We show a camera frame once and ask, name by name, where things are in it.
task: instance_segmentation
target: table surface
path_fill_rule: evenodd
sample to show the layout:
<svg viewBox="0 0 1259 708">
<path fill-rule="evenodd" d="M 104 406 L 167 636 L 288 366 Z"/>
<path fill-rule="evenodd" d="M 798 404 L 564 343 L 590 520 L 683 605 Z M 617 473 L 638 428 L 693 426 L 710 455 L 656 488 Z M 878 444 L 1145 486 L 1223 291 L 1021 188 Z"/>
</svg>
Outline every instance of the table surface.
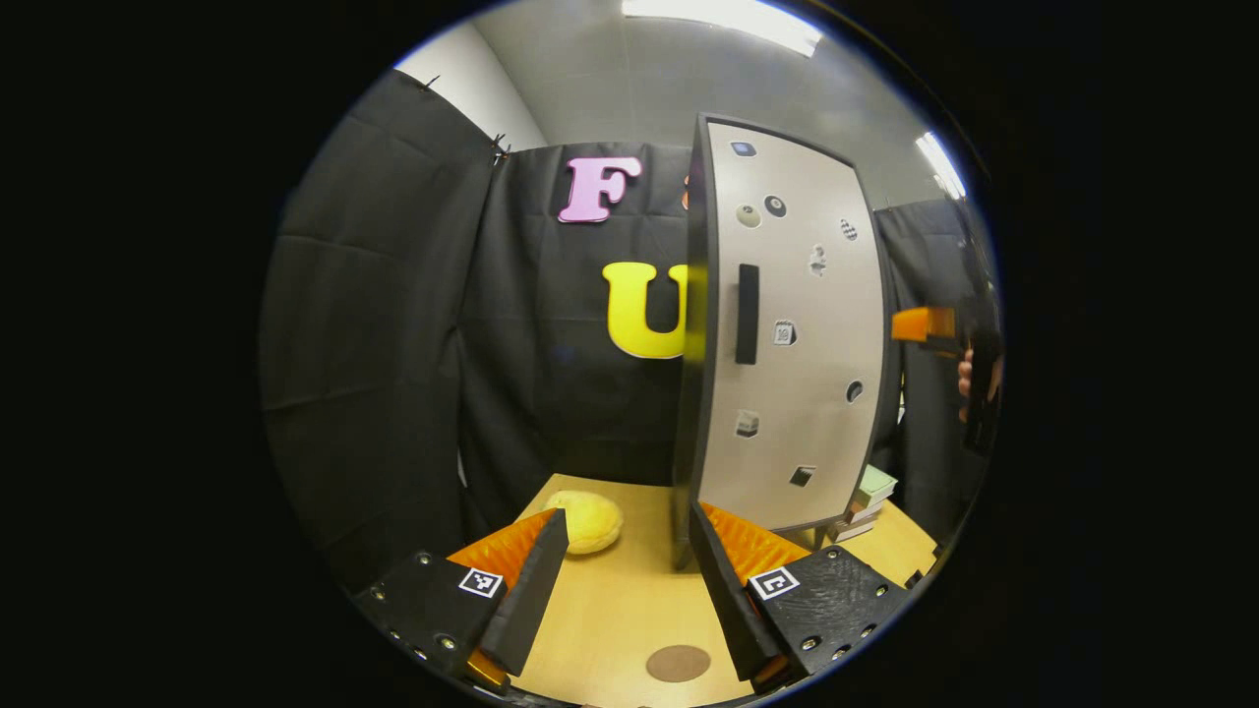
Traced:
<svg viewBox="0 0 1259 708">
<path fill-rule="evenodd" d="M 735 678 L 704 578 L 672 568 L 669 488 L 551 475 L 519 518 L 562 489 L 612 499 L 624 524 L 608 548 L 565 556 L 529 661 L 511 683 L 599 708 L 684 708 L 750 694 Z M 901 586 L 914 571 L 925 574 L 935 542 L 890 501 L 876 514 L 871 530 L 840 545 Z M 647 659 L 676 644 L 706 651 L 709 670 L 682 683 L 652 678 Z"/>
</svg>

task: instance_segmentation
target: square sticker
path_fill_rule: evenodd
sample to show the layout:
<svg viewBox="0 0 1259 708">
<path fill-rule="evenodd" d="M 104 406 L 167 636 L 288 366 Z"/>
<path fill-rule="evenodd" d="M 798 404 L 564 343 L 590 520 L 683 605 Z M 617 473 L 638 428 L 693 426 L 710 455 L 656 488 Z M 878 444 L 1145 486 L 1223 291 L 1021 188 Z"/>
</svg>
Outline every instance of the square sticker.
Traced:
<svg viewBox="0 0 1259 708">
<path fill-rule="evenodd" d="M 812 466 L 802 465 L 799 467 L 796 467 L 796 471 L 792 472 L 791 475 L 791 482 L 796 486 L 805 486 L 806 484 L 808 484 L 808 480 L 813 479 L 813 472 L 816 471 L 817 467 Z"/>
<path fill-rule="evenodd" d="M 791 346 L 796 344 L 796 323 L 791 320 L 778 320 L 774 323 L 774 346 Z"/>
<path fill-rule="evenodd" d="M 738 437 L 757 437 L 760 432 L 760 416 L 755 411 L 739 409 L 739 417 L 734 422 L 734 435 Z"/>
<path fill-rule="evenodd" d="M 472 568 L 460 582 L 460 590 L 466 590 L 481 597 L 494 597 L 494 592 L 499 590 L 500 583 L 502 583 L 502 576 Z"/>
<path fill-rule="evenodd" d="M 784 592 L 799 587 L 799 581 L 787 572 L 787 568 L 774 568 L 773 571 L 767 571 L 759 576 L 752 576 L 748 580 L 752 582 L 752 587 L 757 591 L 757 595 L 759 595 L 762 600 L 778 597 Z"/>
</svg>

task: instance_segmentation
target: circular sticker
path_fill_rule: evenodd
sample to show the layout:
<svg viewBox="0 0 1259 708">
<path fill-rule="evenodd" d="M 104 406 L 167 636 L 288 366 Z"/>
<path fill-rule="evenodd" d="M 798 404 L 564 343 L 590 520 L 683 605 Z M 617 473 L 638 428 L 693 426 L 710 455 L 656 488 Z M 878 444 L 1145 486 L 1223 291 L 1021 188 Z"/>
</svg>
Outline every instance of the circular sticker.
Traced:
<svg viewBox="0 0 1259 708">
<path fill-rule="evenodd" d="M 787 215 L 787 204 L 783 200 L 771 194 L 765 197 L 765 210 L 771 214 L 782 218 Z"/>
<path fill-rule="evenodd" d="M 740 204 L 734 210 L 734 217 L 739 219 L 740 224 L 748 228 L 757 228 L 760 226 L 760 212 L 758 212 L 752 204 Z"/>
<path fill-rule="evenodd" d="M 647 659 L 647 673 L 662 682 L 682 683 L 704 675 L 713 665 L 708 651 L 697 646 L 666 646 Z"/>
</svg>

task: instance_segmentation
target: brown circle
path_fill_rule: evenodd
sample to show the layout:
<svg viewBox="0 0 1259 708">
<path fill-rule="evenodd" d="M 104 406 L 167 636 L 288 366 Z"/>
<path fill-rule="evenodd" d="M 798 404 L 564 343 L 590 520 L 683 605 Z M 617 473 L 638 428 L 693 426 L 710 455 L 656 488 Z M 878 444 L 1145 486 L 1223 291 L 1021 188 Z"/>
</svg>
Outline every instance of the brown circle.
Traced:
<svg viewBox="0 0 1259 708">
<path fill-rule="evenodd" d="M 669 683 L 689 682 L 697 678 L 713 665 L 708 651 L 697 646 L 666 646 L 647 659 L 647 673 Z"/>
</svg>

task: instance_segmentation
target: book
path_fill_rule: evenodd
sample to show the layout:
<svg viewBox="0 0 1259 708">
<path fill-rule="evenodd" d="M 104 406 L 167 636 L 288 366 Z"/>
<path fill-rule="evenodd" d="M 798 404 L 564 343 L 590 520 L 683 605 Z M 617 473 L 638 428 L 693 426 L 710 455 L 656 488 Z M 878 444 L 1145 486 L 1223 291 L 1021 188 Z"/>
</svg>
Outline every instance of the book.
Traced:
<svg viewBox="0 0 1259 708">
<path fill-rule="evenodd" d="M 860 522 L 852 522 L 849 524 L 835 524 L 827 529 L 826 535 L 831 538 L 835 543 L 847 540 L 855 535 L 861 535 L 865 532 L 874 528 L 875 517 L 870 515 Z"/>
<path fill-rule="evenodd" d="M 852 522 L 860 522 L 866 517 L 872 517 L 879 513 L 879 509 L 883 509 L 883 503 L 884 500 L 880 499 L 879 501 L 875 501 L 874 504 L 865 508 L 861 508 L 859 504 L 854 503 L 852 506 L 849 508 L 847 518 L 845 518 L 844 520 L 845 523 L 851 524 Z"/>
<path fill-rule="evenodd" d="M 867 509 L 891 496 L 891 491 L 895 488 L 896 477 L 874 465 L 866 465 L 865 471 L 861 474 L 861 482 L 857 485 L 857 491 L 852 496 L 852 503 L 862 509 Z"/>
</svg>

